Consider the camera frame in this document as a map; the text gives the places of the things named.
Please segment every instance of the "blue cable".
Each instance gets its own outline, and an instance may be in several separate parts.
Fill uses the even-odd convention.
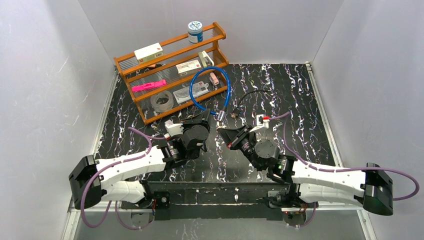
[[[195,97],[193,96],[193,84],[195,83],[195,81],[198,78],[198,76],[201,73],[203,73],[204,71],[207,71],[207,70],[217,70],[217,71],[221,72],[222,75],[224,75],[224,77],[225,77],[226,85],[227,85],[227,90],[226,90],[226,98],[225,98],[225,102],[224,102],[224,107],[222,108],[222,110],[225,112],[227,110],[228,103],[230,102],[230,99],[231,99],[231,84],[230,84],[230,78],[228,77],[227,73],[222,68],[220,68],[220,67],[217,67],[217,66],[208,66],[208,67],[205,67],[202,70],[198,71],[196,73],[196,75],[194,75],[193,79],[190,82],[190,87],[188,89],[188,93],[190,94],[190,98],[193,101],[194,105],[196,105],[199,109],[201,109],[203,111],[206,110],[206,107],[200,105],[196,101]],[[214,112],[214,111],[210,111],[210,114],[217,115],[217,113]]]

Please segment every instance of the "white enclosure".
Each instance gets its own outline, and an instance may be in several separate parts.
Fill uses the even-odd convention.
[[[313,61],[346,167],[377,163],[424,182],[424,2],[345,0]],[[413,191],[393,178],[393,195]],[[423,192],[370,213],[378,239],[423,239]]]
[[[111,59],[218,22],[230,63],[304,63],[314,59],[342,0],[79,0]]]
[[[373,162],[423,183],[423,13],[423,1],[393,0],[3,1],[0,239],[61,237],[67,176],[95,147],[111,59],[193,20],[223,27],[232,64],[312,61],[345,167]],[[395,197],[413,190],[390,176]],[[422,201],[419,193],[395,202],[392,217],[370,214],[377,238],[422,239]]]
[[[0,239],[57,240],[114,66],[76,0],[0,4]]]

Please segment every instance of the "white cardboard box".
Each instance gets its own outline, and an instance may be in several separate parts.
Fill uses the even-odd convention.
[[[155,58],[162,57],[164,55],[164,50],[161,45],[158,43],[146,46],[134,51],[135,57],[138,60],[139,64],[151,61]]]
[[[202,66],[199,63],[199,60],[193,60],[178,64],[176,69],[178,70],[178,76],[184,77],[197,73],[202,69]]]

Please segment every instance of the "blue lid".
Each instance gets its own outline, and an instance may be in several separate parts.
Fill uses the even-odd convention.
[[[188,24],[188,31],[190,33],[199,33],[203,30],[202,23],[199,21],[192,21]]]

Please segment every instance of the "marble pattern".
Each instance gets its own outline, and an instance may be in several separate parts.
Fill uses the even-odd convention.
[[[286,129],[288,145],[310,162],[335,165],[311,80],[304,64],[233,64],[224,69],[228,73],[233,90],[228,116],[223,123],[225,128],[253,125],[256,114],[278,116],[290,111],[292,117]],[[271,92],[255,92],[248,95],[240,105],[240,117],[237,119],[230,117],[233,105],[244,93],[261,89]],[[217,110],[224,104],[225,96],[226,92],[223,92],[202,101],[201,104]],[[96,158],[108,159],[144,151],[148,145],[146,140],[129,131],[128,127],[157,136],[166,133],[164,124],[166,120],[171,119],[177,123],[200,112],[200,109],[191,106],[145,125],[125,83],[119,79],[98,144]],[[148,173],[141,175],[140,178],[172,182],[270,182],[266,178],[266,173],[254,170],[240,151],[227,149],[216,131],[219,126],[219,123],[212,120],[210,135],[206,141],[208,152],[201,152],[198,159],[190,160],[182,167],[166,172]],[[257,138],[269,139],[277,144],[282,152],[286,151],[283,145],[283,121],[271,121],[269,129],[257,134]]]

